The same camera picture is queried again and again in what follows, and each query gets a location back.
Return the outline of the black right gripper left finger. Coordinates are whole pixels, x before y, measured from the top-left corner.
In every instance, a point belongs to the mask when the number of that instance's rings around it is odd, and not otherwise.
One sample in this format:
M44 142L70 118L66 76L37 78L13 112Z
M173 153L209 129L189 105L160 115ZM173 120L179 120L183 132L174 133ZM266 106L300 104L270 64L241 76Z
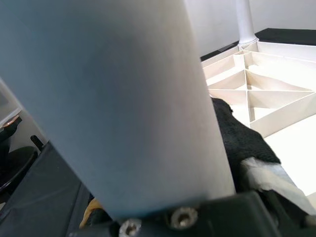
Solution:
M92 198L84 211L79 228L82 229L111 221L112 218L104 210L101 203L96 198Z

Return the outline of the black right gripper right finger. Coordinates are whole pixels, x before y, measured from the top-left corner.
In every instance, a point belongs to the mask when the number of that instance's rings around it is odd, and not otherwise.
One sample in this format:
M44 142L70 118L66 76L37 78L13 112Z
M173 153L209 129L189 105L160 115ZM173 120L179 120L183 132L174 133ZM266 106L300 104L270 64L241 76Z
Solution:
M273 191L309 215L316 210L293 183L260 133L242 124L222 99L212 98L237 190Z

